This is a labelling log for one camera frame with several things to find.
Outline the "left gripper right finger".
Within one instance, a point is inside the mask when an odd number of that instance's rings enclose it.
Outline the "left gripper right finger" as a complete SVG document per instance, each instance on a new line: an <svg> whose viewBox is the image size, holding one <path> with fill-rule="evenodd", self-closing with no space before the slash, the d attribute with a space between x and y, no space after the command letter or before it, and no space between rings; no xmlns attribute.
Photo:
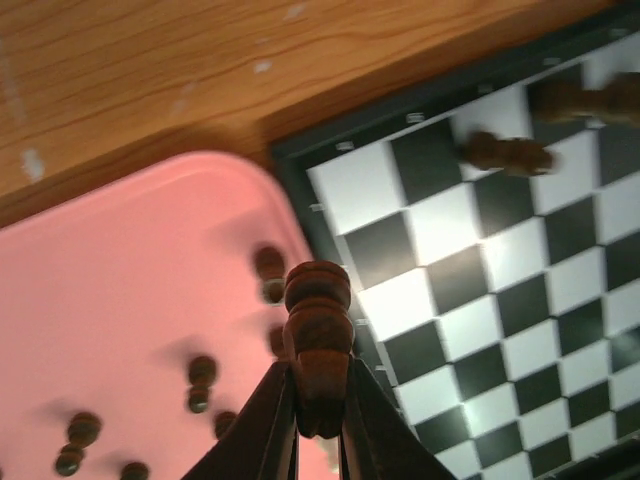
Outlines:
<svg viewBox="0 0 640 480"><path fill-rule="evenodd" d="M388 400L366 364L349 359L339 436L340 477L362 480L451 480Z"/></svg>

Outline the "dark chess piece row2 col2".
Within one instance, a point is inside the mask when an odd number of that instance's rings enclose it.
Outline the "dark chess piece row2 col2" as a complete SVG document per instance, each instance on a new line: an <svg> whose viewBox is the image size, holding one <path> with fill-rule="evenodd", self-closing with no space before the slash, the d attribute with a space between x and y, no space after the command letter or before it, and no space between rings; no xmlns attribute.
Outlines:
<svg viewBox="0 0 640 480"><path fill-rule="evenodd" d="M487 131L474 131L462 147L464 160L482 170L503 170L509 175L532 177L550 173L554 155L527 138L500 139Z"/></svg>

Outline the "dark chess piece row2 col3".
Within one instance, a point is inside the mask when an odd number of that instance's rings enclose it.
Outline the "dark chess piece row2 col3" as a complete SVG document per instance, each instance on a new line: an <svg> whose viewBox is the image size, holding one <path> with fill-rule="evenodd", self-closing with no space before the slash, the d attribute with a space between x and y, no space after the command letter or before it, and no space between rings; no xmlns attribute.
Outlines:
<svg viewBox="0 0 640 480"><path fill-rule="evenodd" d="M296 383L298 429L306 438L334 438L342 428L354 341L349 277L329 261L301 263L286 278L284 303L283 343Z"/></svg>

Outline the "dark chess piece row1 col1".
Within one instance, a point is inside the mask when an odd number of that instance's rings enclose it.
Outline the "dark chess piece row1 col1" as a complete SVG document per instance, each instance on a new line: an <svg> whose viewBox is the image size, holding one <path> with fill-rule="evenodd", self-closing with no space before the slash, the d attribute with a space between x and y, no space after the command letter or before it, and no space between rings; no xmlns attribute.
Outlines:
<svg viewBox="0 0 640 480"><path fill-rule="evenodd" d="M542 81L532 90L530 112L546 123L589 117L605 124L638 127L639 73L617 73L600 89L587 89L573 80Z"/></svg>

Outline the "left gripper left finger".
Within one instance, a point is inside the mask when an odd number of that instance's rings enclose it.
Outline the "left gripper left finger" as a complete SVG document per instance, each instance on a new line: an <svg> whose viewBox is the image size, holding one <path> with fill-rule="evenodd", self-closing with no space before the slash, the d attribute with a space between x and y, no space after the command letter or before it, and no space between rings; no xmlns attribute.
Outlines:
<svg viewBox="0 0 640 480"><path fill-rule="evenodd" d="M299 449L295 401L289 364L273 363L228 431L183 479L296 479Z"/></svg>

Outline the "dark chess piece row2 col4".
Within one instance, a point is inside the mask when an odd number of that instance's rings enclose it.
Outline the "dark chess piece row2 col4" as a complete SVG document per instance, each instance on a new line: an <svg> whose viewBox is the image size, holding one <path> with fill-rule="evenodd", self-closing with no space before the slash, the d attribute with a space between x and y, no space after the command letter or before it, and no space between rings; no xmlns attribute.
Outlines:
<svg viewBox="0 0 640 480"><path fill-rule="evenodd" d="M273 245L260 245L254 252L253 269L260 280L262 300L268 305L282 302L285 289L285 259Z"/></svg>

